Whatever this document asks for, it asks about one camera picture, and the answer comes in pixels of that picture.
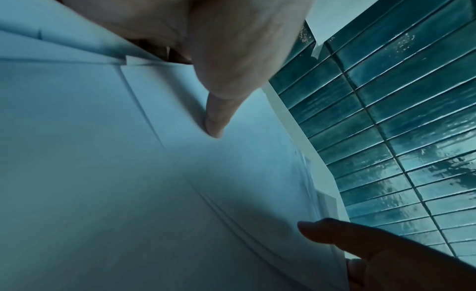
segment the stack of paper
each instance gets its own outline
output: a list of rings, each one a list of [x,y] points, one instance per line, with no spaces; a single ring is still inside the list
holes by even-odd
[[[53,0],[0,0],[0,30],[0,290],[348,289],[261,91],[216,140],[191,65]]]

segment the hand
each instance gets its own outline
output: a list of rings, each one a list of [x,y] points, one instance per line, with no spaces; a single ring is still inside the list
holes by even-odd
[[[314,242],[334,244],[361,258],[347,262],[351,291],[476,288],[476,268],[383,230],[334,219],[297,227]]]
[[[281,67],[314,0],[62,0],[128,39],[191,59],[220,137],[241,103]]]

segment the wall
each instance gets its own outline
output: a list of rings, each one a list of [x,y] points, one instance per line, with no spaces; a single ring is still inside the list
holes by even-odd
[[[379,0],[270,83],[351,222],[476,265],[476,0]]]

